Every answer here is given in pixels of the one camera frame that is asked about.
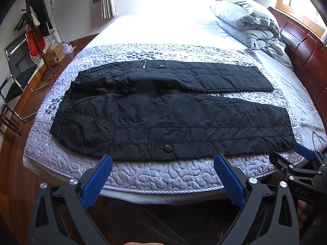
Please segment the operator right hand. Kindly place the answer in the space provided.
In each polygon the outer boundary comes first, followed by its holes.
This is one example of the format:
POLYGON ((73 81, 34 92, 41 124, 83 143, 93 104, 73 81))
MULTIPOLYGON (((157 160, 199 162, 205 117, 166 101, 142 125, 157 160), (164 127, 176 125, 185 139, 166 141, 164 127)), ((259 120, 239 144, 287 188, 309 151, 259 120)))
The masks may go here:
MULTIPOLYGON (((297 218, 298 218, 298 227, 302 229, 304 225, 309 220, 309 217, 313 215, 313 209, 304 201, 298 201, 297 208, 297 218)), ((322 214, 316 216, 312 223, 309 226, 318 226, 321 225, 326 219, 326 211, 322 214)))

